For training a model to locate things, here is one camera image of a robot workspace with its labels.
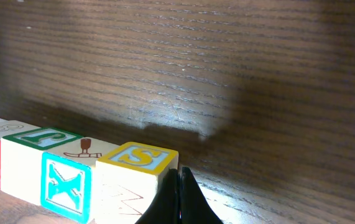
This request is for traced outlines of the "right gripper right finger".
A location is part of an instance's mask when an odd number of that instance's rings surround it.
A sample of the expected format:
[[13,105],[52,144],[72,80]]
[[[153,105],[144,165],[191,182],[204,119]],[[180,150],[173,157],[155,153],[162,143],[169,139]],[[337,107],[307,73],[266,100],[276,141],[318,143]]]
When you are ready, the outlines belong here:
[[223,224],[208,205],[189,167],[182,167],[180,210],[182,224]]

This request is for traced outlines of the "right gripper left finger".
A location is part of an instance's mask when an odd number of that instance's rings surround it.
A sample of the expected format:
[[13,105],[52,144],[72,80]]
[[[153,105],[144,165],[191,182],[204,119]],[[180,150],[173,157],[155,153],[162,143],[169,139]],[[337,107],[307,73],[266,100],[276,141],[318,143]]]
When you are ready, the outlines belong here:
[[162,180],[152,203],[136,224],[178,224],[179,223],[179,174],[170,169]]

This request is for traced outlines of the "wooden block mid table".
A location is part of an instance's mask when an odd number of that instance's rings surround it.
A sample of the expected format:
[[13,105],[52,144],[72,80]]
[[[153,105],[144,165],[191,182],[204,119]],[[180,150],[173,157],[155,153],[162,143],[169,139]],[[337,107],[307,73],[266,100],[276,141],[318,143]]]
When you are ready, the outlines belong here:
[[163,178],[178,167],[178,151],[127,142],[96,161],[96,223],[135,223],[153,201]]

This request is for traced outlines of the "blue X wooden block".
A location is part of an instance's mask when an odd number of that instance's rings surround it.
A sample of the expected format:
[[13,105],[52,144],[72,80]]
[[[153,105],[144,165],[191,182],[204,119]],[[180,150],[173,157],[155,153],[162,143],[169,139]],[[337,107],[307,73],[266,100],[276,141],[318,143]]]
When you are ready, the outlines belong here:
[[78,223],[89,223],[96,161],[117,144],[81,138],[42,154],[40,205]]

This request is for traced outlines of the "yellow-sided wooden block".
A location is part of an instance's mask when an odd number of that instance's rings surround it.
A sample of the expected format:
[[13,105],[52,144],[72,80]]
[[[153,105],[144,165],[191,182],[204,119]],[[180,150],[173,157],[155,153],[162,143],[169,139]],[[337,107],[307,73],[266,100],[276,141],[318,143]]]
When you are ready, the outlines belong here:
[[0,141],[0,190],[40,205],[43,153],[81,138],[79,134],[51,127],[3,136]]

